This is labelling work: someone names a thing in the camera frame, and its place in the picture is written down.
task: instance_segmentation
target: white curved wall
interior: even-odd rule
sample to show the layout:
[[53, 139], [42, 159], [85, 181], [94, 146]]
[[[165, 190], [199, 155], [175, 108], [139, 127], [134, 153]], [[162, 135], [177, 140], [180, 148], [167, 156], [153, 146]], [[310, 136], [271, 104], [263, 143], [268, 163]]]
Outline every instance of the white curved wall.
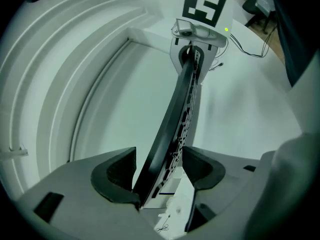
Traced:
[[0, 148], [28, 150], [0, 165], [12, 198], [67, 162], [86, 93], [128, 39], [127, 28], [149, 18], [137, 0], [53, 1], [41, 13], [24, 4], [1, 42]]

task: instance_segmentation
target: white ridged panel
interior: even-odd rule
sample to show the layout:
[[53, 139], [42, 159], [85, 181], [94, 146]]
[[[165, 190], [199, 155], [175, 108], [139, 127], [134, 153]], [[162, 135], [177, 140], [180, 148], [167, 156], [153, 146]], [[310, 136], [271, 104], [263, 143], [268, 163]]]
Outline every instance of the white ridged panel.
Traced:
[[[29, 87], [29, 84], [33, 80], [33, 76], [37, 70], [37, 68], [43, 63], [44, 59], [47, 59], [47, 55], [50, 51], [50, 49], [56, 45], [60, 40], [63, 42], [63, 45], [65, 48], [73, 49], [72, 46], [74, 46], [74, 43], [72, 42], [79, 42], [83, 38], [83, 36], [79, 35], [78, 37], [75, 37], [75, 35], [66, 35], [71, 29], [73, 29], [75, 26], [78, 28], [77, 30], [83, 31], [84, 38], [86, 35], [89, 35], [91, 31], [94, 31], [94, 29], [99, 28], [103, 23], [108, 22], [110, 18], [109, 14], [106, 14], [105, 17], [103, 16], [103, 13], [101, 15], [97, 15], [99, 12], [101, 13], [103, 10], [110, 6], [116, 6], [120, 5], [121, 2], [123, 1], [128, 1], [128, 0], [112, 0], [112, 1], [107, 1], [102, 4], [96, 5], [93, 8], [90, 8], [81, 14], [79, 14], [77, 17], [71, 19], [70, 21], [66, 22], [64, 25], [62, 25], [42, 46], [41, 48], [37, 51], [37, 53], [33, 56], [32, 60], [28, 64], [27, 68], [25, 69], [25, 72], [19, 82], [18, 87], [16, 87], [16, 92], [12, 104], [12, 109], [11, 109], [11, 117], [10, 117], [10, 146], [13, 148], [19, 148], [20, 142], [19, 142], [19, 120], [20, 120], [20, 115], [21, 115], [21, 110], [22, 110], [22, 105], [25, 99], [26, 95], [26, 90]], [[110, 10], [110, 12], [114, 12], [119, 10], [118, 13], [124, 13], [126, 11], [125, 8], [121, 8], [120, 6], [114, 7], [113, 9]], [[90, 28], [88, 28], [85, 25], [81, 25], [82, 21], [87, 21], [87, 24], [90, 24]], [[61, 52], [62, 50], [56, 50], [58, 55], [61, 55], [62, 57], [59, 58], [59, 60], [63, 61], [63, 57], [65, 54], [65, 51]]]
[[148, 13], [163, 18], [174, 18], [178, 0], [140, 0]]
[[20, 36], [20, 38], [11, 47], [7, 57], [5, 58], [1, 69], [0, 69], [0, 93], [6, 88], [7, 85], [14, 85], [12, 83], [13, 74], [16, 81], [19, 81], [19, 74], [23, 74], [24, 69], [28, 63], [41, 47], [41, 45], [63, 24], [68, 22], [70, 19], [76, 17], [80, 13], [109, 0], [84, 0], [83, 2], [73, 4], [65, 10], [61, 11], [58, 15], [48, 13], [49, 16], [45, 15], [41, 20], [37, 21], [37, 24], [33, 24], [30, 28]]
[[[141, 13], [141, 9], [136, 9], [131, 12], [131, 17]], [[141, 20], [143, 17], [135, 18], [134, 21]], [[38, 164], [43, 165], [39, 170], [41, 178], [69, 159], [74, 125], [86, 93], [115, 49], [128, 38], [127, 32], [123, 31], [130, 23], [122, 24], [121, 20], [121, 17], [119, 17], [98, 31], [100, 33], [97, 34], [101, 35], [104, 32], [107, 35], [108, 31], [114, 30], [116, 23], [118, 24], [118, 28], [111, 34], [106, 37], [100, 36], [100, 42], [97, 42], [98, 44], [82, 57], [82, 61], [78, 58], [78, 64], [73, 66], [74, 72], [70, 72], [72, 75], [66, 76], [65, 72], [68, 65], [62, 65], [59, 73], [65, 76], [65, 79], [61, 79], [57, 75], [52, 81], [50, 93], [48, 93], [41, 108], [39, 132], [37, 132], [36, 152], [37, 154], [43, 153], [43, 155], [37, 156]], [[81, 47], [85, 49], [88, 48], [88, 45], [84, 43], [81, 44]], [[65, 87], [57, 90], [56, 87], [60, 86], [61, 82], [63, 82], [61, 86]], [[55, 97], [54, 104], [50, 102], [52, 99], [48, 99], [48, 96]]]
[[92, 97], [79, 131], [75, 159], [119, 147], [136, 147], [135, 184], [177, 78], [167, 53], [131, 43], [110, 67]]
[[174, 24], [174, 18], [155, 19], [152, 17], [152, 24], [132, 26], [129, 30], [130, 38], [136, 43], [169, 54], [172, 40], [171, 28]]
[[[116, 9], [114, 8], [112, 13], [108, 13], [108, 17], [103, 17], [100, 14], [91, 16], [88, 19], [90, 22], [97, 22], [98, 19], [103, 19], [107, 22], [110, 21], [110, 23], [105, 28], [102, 26], [100, 31], [92, 35], [90, 32], [95, 29], [94, 24], [90, 25], [92, 28], [87, 29], [86, 21], [84, 21], [73, 28], [68, 35], [58, 41], [49, 51], [38, 66], [38, 70], [32, 79], [32, 85], [26, 94], [21, 113], [23, 124], [21, 125], [20, 138], [29, 152], [29, 164], [26, 161], [21, 164], [22, 172], [26, 172], [31, 165], [38, 165], [38, 177], [42, 179], [56, 168], [56, 161], [58, 161], [58, 166], [60, 166], [69, 159], [70, 141], [79, 106], [88, 91], [88, 85], [91, 84], [92, 77], [97, 74], [103, 63], [106, 63], [108, 57], [98, 57], [95, 62], [98, 60], [100, 65], [99, 63], [95, 63], [93, 69], [83, 68], [82, 66], [82, 69], [87, 69], [85, 75], [86, 84], [78, 82], [79, 79], [77, 78], [81, 76], [83, 71], [78, 70], [79, 67], [77, 65], [79, 63], [80, 65], [82, 64], [81, 60], [86, 58], [87, 54], [91, 54], [90, 50], [100, 40], [103, 40], [105, 35], [117, 29], [126, 20], [135, 18], [142, 13], [143, 8], [119, 6]], [[69, 110], [65, 109], [68, 104], [71, 105], [71, 109]], [[67, 117], [64, 122], [61, 122], [62, 115]], [[56, 121], [56, 127], [52, 133], [53, 121]], [[41, 129], [44, 127], [46, 130], [38, 132], [38, 126], [42, 126]], [[48, 138], [51, 141], [55, 140], [53, 143], [57, 146], [50, 145], [51, 142], [49, 142]], [[57, 152], [54, 152], [51, 156], [52, 159], [49, 160], [49, 151], [51, 149]], [[31, 173], [29, 173], [28, 180], [29, 182], [26, 182], [27, 188], [39, 181], [36, 176], [31, 177]]]
[[[14, 59], [19, 49], [30, 40], [30, 38], [37, 34], [37, 32], [46, 25], [45, 31], [50, 31], [47, 23], [52, 24], [52, 19], [56, 21], [56, 17], [64, 15], [68, 19], [73, 18], [76, 14], [73, 10], [85, 10], [83, 3], [89, 3], [90, 7], [102, 3], [103, 0], [39, 0], [36, 3], [24, 2], [21, 8], [13, 17], [8, 30], [1, 39], [0, 45], [0, 72], [6, 66], [4, 61], [11, 61]], [[57, 20], [63, 23], [63, 16]]]

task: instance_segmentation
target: wooden floor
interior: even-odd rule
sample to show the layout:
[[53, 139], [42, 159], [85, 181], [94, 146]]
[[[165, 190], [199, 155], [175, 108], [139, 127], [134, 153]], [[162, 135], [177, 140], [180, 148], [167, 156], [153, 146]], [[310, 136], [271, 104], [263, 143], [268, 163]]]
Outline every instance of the wooden floor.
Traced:
[[[270, 21], [266, 31], [267, 34], [264, 34], [262, 31], [264, 25], [264, 20], [261, 20], [260, 23], [254, 23], [249, 27], [250, 30], [252, 30], [254, 33], [256, 33], [262, 40], [265, 40], [268, 36], [268, 34], [272, 31], [272, 29], [275, 27], [276, 22], [275, 21]], [[273, 36], [271, 37], [271, 41], [269, 40], [269, 46], [270, 48], [275, 52], [275, 54], [279, 57], [279, 59], [282, 61], [282, 63], [285, 65], [285, 56], [284, 52], [282, 50], [280, 40], [279, 40], [279, 35], [278, 35], [278, 30], [275, 29], [274, 33], [272, 34]]]

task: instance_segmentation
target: black slot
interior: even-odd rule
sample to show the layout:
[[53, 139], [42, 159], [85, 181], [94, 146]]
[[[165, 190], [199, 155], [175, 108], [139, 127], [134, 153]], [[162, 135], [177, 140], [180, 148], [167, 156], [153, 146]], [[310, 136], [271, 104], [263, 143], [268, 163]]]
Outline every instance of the black slot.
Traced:
[[186, 103], [188, 104], [188, 106], [191, 104], [191, 98], [192, 98], [192, 95], [189, 94], [188, 99], [187, 99], [187, 101], [186, 101]]
[[166, 170], [166, 172], [165, 172], [165, 174], [164, 174], [164, 176], [163, 176], [163, 179], [164, 179], [164, 180], [167, 179], [169, 173], [170, 173], [170, 170]]
[[168, 156], [168, 158], [166, 160], [165, 169], [169, 169], [170, 168], [173, 159], [175, 159], [175, 157], [173, 155]]
[[176, 140], [175, 142], [171, 143], [170, 151], [171, 151], [172, 153], [177, 152], [177, 151], [178, 151], [178, 150], [177, 150], [177, 149], [178, 149], [178, 146], [179, 146], [179, 141]]
[[64, 195], [49, 192], [34, 209], [34, 213], [49, 223]]
[[247, 165], [247, 166], [243, 167], [243, 169], [248, 170], [250, 172], [254, 172], [256, 167], [252, 166], [252, 165]]
[[188, 116], [188, 112], [187, 112], [187, 111], [184, 111], [183, 116], [182, 116], [182, 123], [183, 123], [183, 124], [186, 124], [187, 116]]
[[156, 196], [157, 196], [157, 194], [158, 194], [159, 191], [160, 191], [160, 187], [157, 186], [157, 187], [155, 188], [155, 190], [154, 190], [151, 198], [156, 198]]
[[183, 130], [184, 130], [184, 126], [181, 124], [180, 128], [179, 128], [179, 131], [178, 131], [178, 134], [177, 134], [177, 138], [178, 139], [180, 139], [182, 137]]

